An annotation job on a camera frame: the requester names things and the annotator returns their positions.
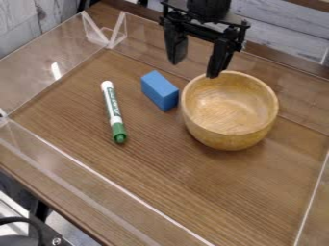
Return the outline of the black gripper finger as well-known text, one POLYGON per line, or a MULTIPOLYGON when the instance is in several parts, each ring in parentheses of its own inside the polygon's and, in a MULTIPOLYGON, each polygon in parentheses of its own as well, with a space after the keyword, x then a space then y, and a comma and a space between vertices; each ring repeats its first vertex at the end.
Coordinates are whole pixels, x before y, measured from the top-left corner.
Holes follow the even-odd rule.
POLYGON ((214 50, 210 56, 206 76, 213 79, 228 68, 234 53, 234 44, 230 40, 220 38, 214 42, 214 50))
POLYGON ((181 25, 165 21, 165 43, 168 58, 173 65, 177 65, 186 57, 188 37, 181 25))

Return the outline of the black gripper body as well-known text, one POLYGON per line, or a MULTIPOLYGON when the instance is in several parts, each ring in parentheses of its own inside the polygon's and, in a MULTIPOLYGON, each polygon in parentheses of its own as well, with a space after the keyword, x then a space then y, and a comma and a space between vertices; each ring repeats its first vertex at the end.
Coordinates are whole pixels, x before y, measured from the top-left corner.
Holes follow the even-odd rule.
POLYGON ((164 31, 169 20, 181 25, 186 37, 196 36, 209 42, 225 38, 236 51, 244 49, 251 24, 230 11, 232 0, 162 0, 161 4, 164 31))

